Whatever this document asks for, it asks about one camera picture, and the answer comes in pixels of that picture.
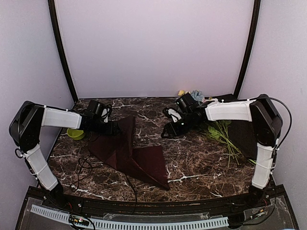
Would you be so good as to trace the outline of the pink fake rose bunch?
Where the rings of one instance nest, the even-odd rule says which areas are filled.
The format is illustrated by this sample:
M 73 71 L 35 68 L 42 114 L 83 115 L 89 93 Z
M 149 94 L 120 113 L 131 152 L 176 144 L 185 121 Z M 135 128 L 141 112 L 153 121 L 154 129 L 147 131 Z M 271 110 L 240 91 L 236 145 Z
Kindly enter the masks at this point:
M 212 98 L 212 97 L 209 97 L 209 98 L 203 98 L 202 102 L 203 103 L 208 103 L 208 102 L 217 102 L 218 99 L 217 98 Z

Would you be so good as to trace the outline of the red wrapping paper sheet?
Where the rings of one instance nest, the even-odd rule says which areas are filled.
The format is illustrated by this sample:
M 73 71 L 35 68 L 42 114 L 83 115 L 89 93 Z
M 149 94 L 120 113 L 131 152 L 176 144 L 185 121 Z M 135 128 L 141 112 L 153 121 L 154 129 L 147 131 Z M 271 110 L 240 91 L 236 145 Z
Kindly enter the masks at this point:
M 133 147 L 135 117 L 118 121 L 116 136 L 95 135 L 88 150 L 104 164 L 148 184 L 169 190 L 162 146 Z

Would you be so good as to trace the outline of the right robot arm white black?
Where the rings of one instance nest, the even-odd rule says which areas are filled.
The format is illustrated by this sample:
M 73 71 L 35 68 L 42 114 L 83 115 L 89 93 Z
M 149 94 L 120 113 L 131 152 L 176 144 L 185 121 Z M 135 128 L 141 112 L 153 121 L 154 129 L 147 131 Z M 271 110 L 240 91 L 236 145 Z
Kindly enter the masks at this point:
M 264 189 L 275 168 L 283 119 L 274 106 L 275 98 L 261 94 L 241 100 L 209 99 L 203 103 L 186 93 L 176 100 L 179 111 L 165 108 L 163 113 L 172 121 L 164 126 L 161 137 L 173 139 L 188 133 L 202 122 L 247 121 L 253 126 L 257 141 L 256 167 L 251 185 Z

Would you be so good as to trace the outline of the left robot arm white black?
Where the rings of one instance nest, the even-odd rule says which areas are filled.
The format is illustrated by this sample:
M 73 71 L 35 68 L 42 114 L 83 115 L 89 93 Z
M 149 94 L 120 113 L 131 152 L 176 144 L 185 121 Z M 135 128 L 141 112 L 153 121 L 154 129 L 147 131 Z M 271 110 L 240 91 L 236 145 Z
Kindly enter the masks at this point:
M 51 171 L 40 146 L 43 127 L 70 128 L 97 133 L 104 136 L 115 136 L 120 133 L 116 121 L 109 119 L 112 107 L 91 100 L 83 112 L 61 109 L 25 101 L 9 126 L 9 134 L 17 146 L 15 153 L 24 159 L 32 176 L 49 194 L 49 201 L 57 209 L 63 209 L 68 199 L 60 191 L 62 185 Z

